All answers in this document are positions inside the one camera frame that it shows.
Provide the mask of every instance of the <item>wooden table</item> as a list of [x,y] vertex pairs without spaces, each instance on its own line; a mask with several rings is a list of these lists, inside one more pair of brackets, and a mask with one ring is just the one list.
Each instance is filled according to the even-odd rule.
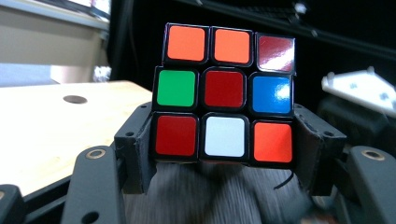
[[[84,97],[71,104],[67,95]],[[132,82],[0,88],[0,185],[22,195],[73,172],[79,152],[109,146],[151,92]]]

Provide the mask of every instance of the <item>green sticker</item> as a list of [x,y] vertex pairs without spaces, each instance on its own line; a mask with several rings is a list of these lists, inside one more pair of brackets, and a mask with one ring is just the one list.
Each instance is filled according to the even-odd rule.
[[162,70],[159,74],[157,103],[159,105],[192,106],[195,95],[195,73]]

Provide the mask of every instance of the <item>blue sticker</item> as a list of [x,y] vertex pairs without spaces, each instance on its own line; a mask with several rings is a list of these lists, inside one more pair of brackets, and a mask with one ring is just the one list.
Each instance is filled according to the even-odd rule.
[[254,77],[252,103],[258,113],[290,112],[290,80],[286,77]]

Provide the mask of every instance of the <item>rubik's cube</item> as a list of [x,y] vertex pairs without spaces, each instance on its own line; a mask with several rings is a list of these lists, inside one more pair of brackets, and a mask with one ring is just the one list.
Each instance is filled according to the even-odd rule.
[[167,23],[150,156],[289,168],[294,38]]

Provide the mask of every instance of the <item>orange sticker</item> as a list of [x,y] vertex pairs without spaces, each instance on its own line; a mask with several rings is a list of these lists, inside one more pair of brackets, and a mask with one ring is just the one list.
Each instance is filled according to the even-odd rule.
[[227,63],[248,63],[250,61],[249,34],[235,30],[216,30],[215,59]]
[[283,123],[258,122],[254,125],[256,161],[291,162],[291,127]]
[[171,26],[167,55],[176,60],[202,61],[205,57],[205,30],[199,27]]

